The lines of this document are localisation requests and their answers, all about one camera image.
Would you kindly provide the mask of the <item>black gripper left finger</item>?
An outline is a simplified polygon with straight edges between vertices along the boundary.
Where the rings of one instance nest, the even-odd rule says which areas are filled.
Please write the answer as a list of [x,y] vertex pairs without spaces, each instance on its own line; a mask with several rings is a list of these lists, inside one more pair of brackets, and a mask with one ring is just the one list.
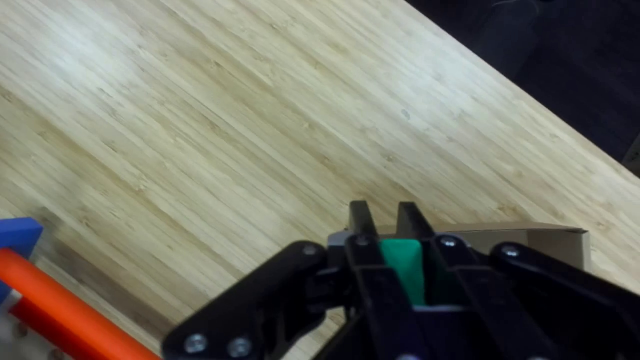
[[174,326],[162,360],[281,360],[332,309],[346,321],[314,360],[422,360],[401,336],[414,306],[382,256],[388,237],[410,236],[380,233],[353,199],[348,228],[328,244],[287,244]]

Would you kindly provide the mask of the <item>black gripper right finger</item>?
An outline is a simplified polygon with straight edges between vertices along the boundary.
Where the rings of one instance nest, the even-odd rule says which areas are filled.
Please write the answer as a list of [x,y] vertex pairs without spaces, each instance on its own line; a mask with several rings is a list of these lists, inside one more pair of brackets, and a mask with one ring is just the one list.
[[638,293],[516,241],[481,254],[412,202],[396,231],[420,244],[401,336],[422,360],[640,360]]

